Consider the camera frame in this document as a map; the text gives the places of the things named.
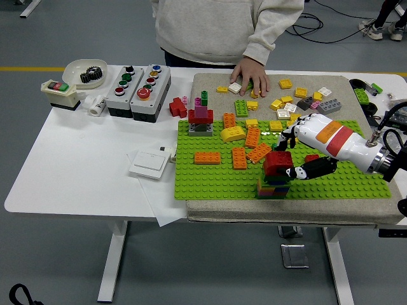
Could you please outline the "person's left hand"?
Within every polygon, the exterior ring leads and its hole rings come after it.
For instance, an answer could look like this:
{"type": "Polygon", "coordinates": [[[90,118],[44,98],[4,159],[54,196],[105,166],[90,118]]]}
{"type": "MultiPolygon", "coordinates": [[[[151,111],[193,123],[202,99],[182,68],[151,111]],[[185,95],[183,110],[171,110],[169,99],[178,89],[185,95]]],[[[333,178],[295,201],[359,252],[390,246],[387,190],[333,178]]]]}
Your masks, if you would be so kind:
{"type": "Polygon", "coordinates": [[[270,91],[270,80],[266,75],[264,66],[249,57],[244,57],[235,66],[230,76],[230,82],[234,83],[239,76],[242,77],[242,88],[240,90],[241,96],[245,95],[250,80],[253,82],[255,95],[266,97],[267,93],[270,91]]]}

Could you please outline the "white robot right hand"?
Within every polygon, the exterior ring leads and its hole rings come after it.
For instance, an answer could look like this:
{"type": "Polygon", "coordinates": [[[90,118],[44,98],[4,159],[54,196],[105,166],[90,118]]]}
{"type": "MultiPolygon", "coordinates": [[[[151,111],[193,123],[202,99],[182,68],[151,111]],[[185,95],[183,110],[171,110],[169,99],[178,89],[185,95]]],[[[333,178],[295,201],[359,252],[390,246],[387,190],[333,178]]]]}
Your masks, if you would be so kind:
{"type": "Polygon", "coordinates": [[[295,124],[280,134],[276,150],[293,148],[296,139],[324,156],[287,169],[286,175],[293,179],[309,180],[329,175],[336,171],[339,161],[349,161],[364,173],[379,171],[383,146],[367,146],[367,140],[358,133],[322,114],[298,118],[295,124]]]}

